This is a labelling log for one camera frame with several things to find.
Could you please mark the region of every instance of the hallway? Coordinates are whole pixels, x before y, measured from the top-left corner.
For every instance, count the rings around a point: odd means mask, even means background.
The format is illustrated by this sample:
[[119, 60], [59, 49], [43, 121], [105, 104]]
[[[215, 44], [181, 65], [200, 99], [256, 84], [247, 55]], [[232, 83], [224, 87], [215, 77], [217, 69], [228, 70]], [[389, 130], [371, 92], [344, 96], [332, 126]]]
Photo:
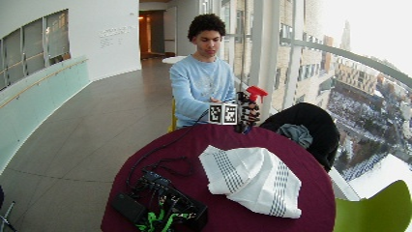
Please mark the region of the hallway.
[[147, 59], [95, 81], [32, 133], [0, 176], [17, 231], [100, 231], [123, 163], [168, 131], [169, 67]]

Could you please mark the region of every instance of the checkerboard pattern box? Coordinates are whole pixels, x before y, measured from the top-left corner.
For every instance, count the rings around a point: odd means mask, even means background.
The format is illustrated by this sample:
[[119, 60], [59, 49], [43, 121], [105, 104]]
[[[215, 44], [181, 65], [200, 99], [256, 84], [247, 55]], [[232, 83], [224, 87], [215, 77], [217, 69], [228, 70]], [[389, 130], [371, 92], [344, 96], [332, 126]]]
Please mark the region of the checkerboard pattern box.
[[219, 125], [237, 123], [237, 105], [233, 103], [211, 103], [208, 106], [208, 122]]

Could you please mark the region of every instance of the white column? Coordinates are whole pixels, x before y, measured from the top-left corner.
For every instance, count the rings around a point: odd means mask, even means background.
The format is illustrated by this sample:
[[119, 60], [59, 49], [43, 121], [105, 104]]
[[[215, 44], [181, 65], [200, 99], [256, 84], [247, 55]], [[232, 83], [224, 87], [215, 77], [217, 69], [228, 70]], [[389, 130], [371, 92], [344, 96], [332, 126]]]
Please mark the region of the white column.
[[[304, 31], [304, 11], [305, 11], [305, 2], [304, 0], [293, 0], [293, 40], [303, 40], [303, 31]], [[295, 92], [297, 85], [297, 76], [299, 76], [299, 67], [300, 67], [300, 58], [301, 58], [301, 46], [291, 43], [291, 57], [288, 63], [288, 78], [285, 81], [285, 91], [283, 98], [281, 109], [289, 108], [295, 102]]]
[[252, 59], [249, 85], [268, 92], [260, 104], [261, 121], [269, 117], [273, 94], [277, 54], [280, 46], [281, 2], [280, 0], [255, 1], [252, 28]]

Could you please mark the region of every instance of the maroon tablecloth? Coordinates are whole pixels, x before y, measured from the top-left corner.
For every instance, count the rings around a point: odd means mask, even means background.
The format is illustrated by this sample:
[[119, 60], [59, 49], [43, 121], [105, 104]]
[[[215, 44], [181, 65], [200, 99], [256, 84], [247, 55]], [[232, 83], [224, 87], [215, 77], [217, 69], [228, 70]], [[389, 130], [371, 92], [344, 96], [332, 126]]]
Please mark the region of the maroon tablecloth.
[[[111, 202], [119, 192], [129, 192], [125, 181], [131, 167], [149, 151], [169, 144], [141, 161], [132, 173], [131, 182], [141, 177], [141, 167], [160, 159], [188, 157], [193, 174], [189, 177], [172, 175], [163, 169], [156, 172], [168, 178], [173, 186], [192, 198], [208, 206], [208, 223], [203, 231], [293, 231], [329, 232], [335, 224], [335, 195], [328, 174], [319, 166], [312, 155], [291, 140], [276, 133], [253, 128], [249, 134], [235, 133], [232, 126], [196, 125], [192, 128], [176, 130], [152, 141], [128, 159], [115, 179], [108, 197], [101, 221], [101, 231], [139, 231], [131, 222], [112, 208]], [[229, 150], [235, 148], [263, 147], [281, 159], [301, 181], [297, 207], [301, 217], [297, 219], [273, 217], [253, 213], [237, 202], [227, 199], [225, 195], [209, 193], [207, 174], [199, 155], [207, 146]], [[185, 173], [189, 171], [188, 162], [173, 161], [167, 164], [172, 170]], [[177, 231], [191, 231], [179, 227]]]

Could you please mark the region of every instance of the curly dark hair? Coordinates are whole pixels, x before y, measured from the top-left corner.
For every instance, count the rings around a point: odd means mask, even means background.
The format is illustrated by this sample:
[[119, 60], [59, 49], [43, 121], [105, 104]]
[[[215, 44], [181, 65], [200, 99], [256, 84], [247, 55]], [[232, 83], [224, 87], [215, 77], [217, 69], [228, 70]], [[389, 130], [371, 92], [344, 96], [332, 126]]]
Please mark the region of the curly dark hair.
[[195, 17], [188, 31], [189, 41], [203, 31], [216, 31], [221, 37], [227, 35], [225, 24], [216, 14], [200, 14]]

